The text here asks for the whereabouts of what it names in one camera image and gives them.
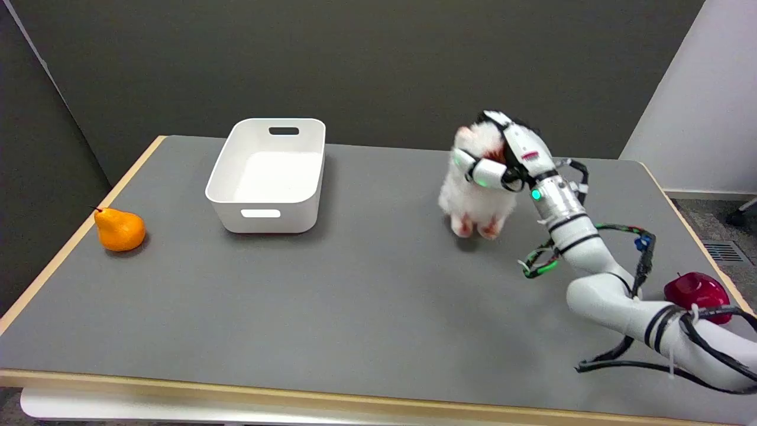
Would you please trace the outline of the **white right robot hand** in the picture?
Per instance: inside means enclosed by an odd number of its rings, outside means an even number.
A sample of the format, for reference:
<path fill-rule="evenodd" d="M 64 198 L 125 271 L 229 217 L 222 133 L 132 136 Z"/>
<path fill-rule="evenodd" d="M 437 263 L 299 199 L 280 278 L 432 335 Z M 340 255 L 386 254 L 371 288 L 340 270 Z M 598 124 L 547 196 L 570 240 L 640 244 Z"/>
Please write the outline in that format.
<path fill-rule="evenodd" d="M 481 111 L 475 125 L 497 130 L 497 140 L 503 143 L 504 159 L 495 161 L 484 154 L 474 154 L 470 149 L 453 148 L 452 164 L 468 183 L 521 192 L 525 186 L 534 187 L 559 175 L 551 151 L 527 125 L 493 110 Z"/>

